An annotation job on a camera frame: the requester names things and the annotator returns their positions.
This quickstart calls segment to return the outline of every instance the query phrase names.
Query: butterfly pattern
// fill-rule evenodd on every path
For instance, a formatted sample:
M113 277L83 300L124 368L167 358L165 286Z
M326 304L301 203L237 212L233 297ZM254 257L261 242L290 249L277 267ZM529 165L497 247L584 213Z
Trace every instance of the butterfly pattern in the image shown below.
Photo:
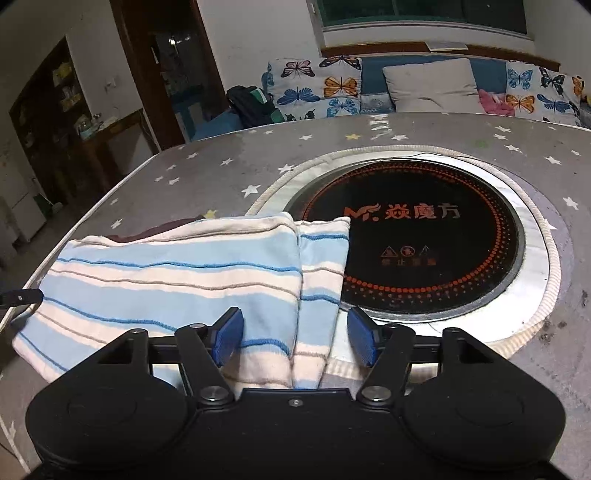
M281 74L281 78L286 78L291 74L294 76L299 76L301 74L307 75L308 77L315 77L316 74L312 72L312 68L310 67L310 60L296 60L296 61L288 61L285 64L285 68L283 69L283 73Z
M533 113L535 110L535 97L533 95L528 95L526 97L516 97L515 95L511 95L510 93L508 93L505 102L511 105L514 109L518 109L519 111L523 109L529 113Z
M585 81L579 76L573 77L573 92L577 97L581 96L581 93L583 93L584 88Z
M540 73L542 75L542 87L548 88L550 85L553 85L556 93L560 96L564 95L564 89L562 85L564 84L564 75L557 75L556 77L551 77L544 67L538 67L540 69Z
M337 93L343 92L346 95L357 97L357 80L349 77L343 81L343 77L338 81L334 77L326 77L324 79L324 97L334 97Z
M541 93L538 93L538 100L544 104L547 110L554 110L559 113L566 113L572 108L571 104L563 102L562 100L549 100Z
M267 86L274 87L273 74L271 73L271 62L267 64Z
M320 68L325 68L334 65L335 63L340 63L342 61L351 65L356 70L361 70L361 61L357 57L348 57L346 55L328 57L327 59L322 60L318 66Z
M526 70L523 73L517 73L514 69L508 69L507 77L509 79L509 86L511 88L515 88L517 85L521 84L524 90L529 90L531 87L531 76L533 74L533 70Z
M318 95L314 95L312 89L308 87L302 88L302 90L298 88L296 88L296 90L288 88L283 94L283 97L280 97L277 100L277 103L279 105L288 105L290 103L297 102L298 100L313 103L318 102L320 97Z
M314 115L314 110L316 110L316 109L314 108L314 109L312 109L312 110L308 110L308 111L306 112L306 114L304 115L304 118L300 117L300 118L299 118L299 120L309 120L309 119L316 118L316 116ZM285 116L285 121L286 121L286 122L295 122L296 120L298 120L298 119L296 118L296 116L295 116L295 115L292 115L291 113L288 113L288 114Z
M345 110L351 115L357 115L359 113L359 109L355 106L355 102L350 98L345 100L333 98L330 100L329 107L326 109L326 116L328 118L337 116L342 110Z

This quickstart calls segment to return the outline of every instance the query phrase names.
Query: backpack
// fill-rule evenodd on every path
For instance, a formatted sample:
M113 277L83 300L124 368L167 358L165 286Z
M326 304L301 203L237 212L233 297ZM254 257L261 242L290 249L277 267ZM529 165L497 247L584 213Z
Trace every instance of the backpack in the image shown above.
M258 87L237 85L226 92L226 97L244 128L285 122L271 98Z

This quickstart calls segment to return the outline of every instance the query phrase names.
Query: blue sofa cushion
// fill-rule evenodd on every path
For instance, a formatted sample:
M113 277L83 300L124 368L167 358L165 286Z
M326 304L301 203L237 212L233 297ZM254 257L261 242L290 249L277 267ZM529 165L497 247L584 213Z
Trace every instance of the blue sofa cushion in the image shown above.
M242 130L243 128L238 114L232 109L228 109L225 112L220 113L213 120L204 124L199 124L195 129L195 134L191 137L191 142L235 132L236 130Z

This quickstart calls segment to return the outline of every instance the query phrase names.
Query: light blue striped towel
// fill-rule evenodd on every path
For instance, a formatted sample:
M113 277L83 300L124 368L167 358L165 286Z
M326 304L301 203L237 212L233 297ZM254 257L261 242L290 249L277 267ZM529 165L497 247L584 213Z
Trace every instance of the light blue striped towel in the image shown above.
M243 387L316 388L335 329L349 248L349 218L199 220L125 244L71 240L41 282L41 306L13 346L46 380L121 333L172 335L242 310L240 355L224 375ZM180 385L176 366L154 375Z

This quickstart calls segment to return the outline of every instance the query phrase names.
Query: window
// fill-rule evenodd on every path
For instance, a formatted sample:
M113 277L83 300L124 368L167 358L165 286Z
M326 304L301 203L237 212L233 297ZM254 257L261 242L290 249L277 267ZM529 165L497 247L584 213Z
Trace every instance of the window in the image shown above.
M523 0L318 0L325 27L381 20L485 25L526 34Z

